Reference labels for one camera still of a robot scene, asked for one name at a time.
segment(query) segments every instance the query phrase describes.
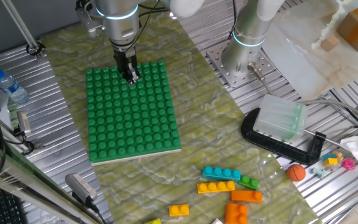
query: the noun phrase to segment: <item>green marble mat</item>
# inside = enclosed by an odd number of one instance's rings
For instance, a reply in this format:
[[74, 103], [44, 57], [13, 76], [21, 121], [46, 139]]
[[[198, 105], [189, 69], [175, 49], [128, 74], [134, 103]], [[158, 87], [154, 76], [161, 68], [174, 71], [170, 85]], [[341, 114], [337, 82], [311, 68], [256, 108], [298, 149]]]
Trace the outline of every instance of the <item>green marble mat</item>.
[[[99, 34], [90, 39], [78, 24], [42, 38], [86, 147], [85, 70], [115, 64], [110, 41]], [[224, 220], [230, 194], [197, 194], [196, 185], [208, 181], [201, 179], [203, 166], [239, 169], [260, 180], [264, 199], [247, 205], [249, 224], [321, 223], [276, 158], [242, 138], [244, 115], [179, 22], [168, 13], [153, 14], [137, 43], [137, 58], [140, 63], [164, 59], [167, 65], [182, 152], [94, 167], [116, 223]], [[168, 206], [183, 203], [190, 205], [190, 215], [169, 219]]]

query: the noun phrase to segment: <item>plastic bottle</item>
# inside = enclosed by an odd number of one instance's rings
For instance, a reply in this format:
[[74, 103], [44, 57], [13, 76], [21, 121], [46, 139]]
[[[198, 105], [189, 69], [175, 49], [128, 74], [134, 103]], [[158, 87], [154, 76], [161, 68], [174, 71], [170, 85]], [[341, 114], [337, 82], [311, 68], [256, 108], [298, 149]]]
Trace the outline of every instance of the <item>plastic bottle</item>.
[[0, 69], [0, 88], [17, 104], [28, 102], [27, 92], [19, 85], [16, 79]]

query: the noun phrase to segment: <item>pink toy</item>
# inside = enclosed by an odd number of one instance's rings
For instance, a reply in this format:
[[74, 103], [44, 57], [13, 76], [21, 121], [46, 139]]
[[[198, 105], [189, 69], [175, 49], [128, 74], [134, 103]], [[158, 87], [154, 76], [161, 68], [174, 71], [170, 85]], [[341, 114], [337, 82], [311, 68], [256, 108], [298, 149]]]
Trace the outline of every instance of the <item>pink toy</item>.
[[354, 170], [356, 168], [356, 162], [354, 159], [345, 159], [342, 163], [345, 169]]

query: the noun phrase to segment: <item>green lego baseplate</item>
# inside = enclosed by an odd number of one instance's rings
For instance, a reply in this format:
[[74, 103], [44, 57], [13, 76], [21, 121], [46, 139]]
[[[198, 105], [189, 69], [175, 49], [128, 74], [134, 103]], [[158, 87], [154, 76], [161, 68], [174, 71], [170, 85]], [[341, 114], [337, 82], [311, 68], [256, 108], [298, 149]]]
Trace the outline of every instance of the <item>green lego baseplate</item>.
[[181, 149], [164, 61], [137, 69], [142, 78], [130, 86], [117, 67], [86, 71], [93, 166]]

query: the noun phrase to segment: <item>small basketball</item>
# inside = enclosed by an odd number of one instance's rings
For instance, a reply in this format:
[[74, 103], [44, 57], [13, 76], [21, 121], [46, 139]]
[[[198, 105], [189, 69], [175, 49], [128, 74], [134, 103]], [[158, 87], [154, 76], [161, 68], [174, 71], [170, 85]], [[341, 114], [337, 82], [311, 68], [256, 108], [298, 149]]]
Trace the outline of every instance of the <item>small basketball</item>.
[[305, 178], [306, 171], [301, 165], [294, 164], [287, 169], [287, 174], [292, 181], [301, 181]]

